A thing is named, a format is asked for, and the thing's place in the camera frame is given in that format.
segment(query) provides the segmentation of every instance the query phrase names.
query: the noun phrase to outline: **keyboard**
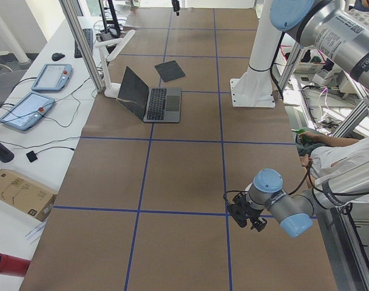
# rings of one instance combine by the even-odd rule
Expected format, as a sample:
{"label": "keyboard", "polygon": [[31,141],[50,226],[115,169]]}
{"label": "keyboard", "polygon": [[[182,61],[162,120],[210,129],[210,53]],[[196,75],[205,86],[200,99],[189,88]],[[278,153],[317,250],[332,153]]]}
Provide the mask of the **keyboard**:
{"label": "keyboard", "polygon": [[[91,28],[83,28],[82,30],[85,34],[87,44],[89,45],[91,52],[93,52],[93,30]],[[76,44],[76,41],[74,41],[74,58],[82,58],[82,53],[78,48],[78,44]]]}
{"label": "keyboard", "polygon": [[164,109],[166,108],[167,89],[152,88],[149,107],[147,111],[148,120],[164,120]]}

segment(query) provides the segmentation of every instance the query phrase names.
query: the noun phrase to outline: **black cylinder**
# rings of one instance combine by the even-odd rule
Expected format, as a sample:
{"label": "black cylinder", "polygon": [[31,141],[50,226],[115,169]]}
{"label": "black cylinder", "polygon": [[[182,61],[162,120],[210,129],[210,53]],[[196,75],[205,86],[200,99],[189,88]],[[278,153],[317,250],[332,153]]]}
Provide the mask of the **black cylinder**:
{"label": "black cylinder", "polygon": [[15,155],[0,143],[0,161],[10,162],[14,157]]}

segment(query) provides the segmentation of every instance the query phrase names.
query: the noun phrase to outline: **black mouse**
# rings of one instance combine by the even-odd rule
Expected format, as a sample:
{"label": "black mouse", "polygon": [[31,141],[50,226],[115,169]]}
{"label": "black mouse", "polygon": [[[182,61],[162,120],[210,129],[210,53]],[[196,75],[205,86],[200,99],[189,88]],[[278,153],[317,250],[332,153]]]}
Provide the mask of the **black mouse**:
{"label": "black mouse", "polygon": [[61,58],[64,58],[64,54],[62,54],[62,53],[53,53],[51,58],[54,62],[56,62],[56,61],[59,61]]}

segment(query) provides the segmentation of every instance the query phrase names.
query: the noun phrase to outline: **office chair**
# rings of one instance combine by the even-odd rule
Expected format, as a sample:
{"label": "office chair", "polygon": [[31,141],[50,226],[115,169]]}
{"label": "office chair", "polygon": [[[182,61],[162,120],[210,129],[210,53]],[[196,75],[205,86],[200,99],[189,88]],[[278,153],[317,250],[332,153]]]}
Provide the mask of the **office chair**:
{"label": "office chair", "polygon": [[10,67],[0,64],[0,68],[7,69],[9,72],[0,73],[0,107],[9,97],[12,88],[21,80],[27,70],[13,71]]}

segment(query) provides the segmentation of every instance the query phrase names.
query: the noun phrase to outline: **light blue tablet device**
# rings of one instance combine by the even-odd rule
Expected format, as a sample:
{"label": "light blue tablet device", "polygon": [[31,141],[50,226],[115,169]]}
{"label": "light blue tablet device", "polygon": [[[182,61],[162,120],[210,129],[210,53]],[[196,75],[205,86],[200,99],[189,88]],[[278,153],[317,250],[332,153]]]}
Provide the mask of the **light blue tablet device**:
{"label": "light blue tablet device", "polygon": [[36,92],[30,92],[0,118],[0,122],[18,130],[33,127],[51,108],[55,100]]}
{"label": "light blue tablet device", "polygon": [[45,64],[31,89],[36,92],[58,92],[66,86],[72,70],[70,64]]}

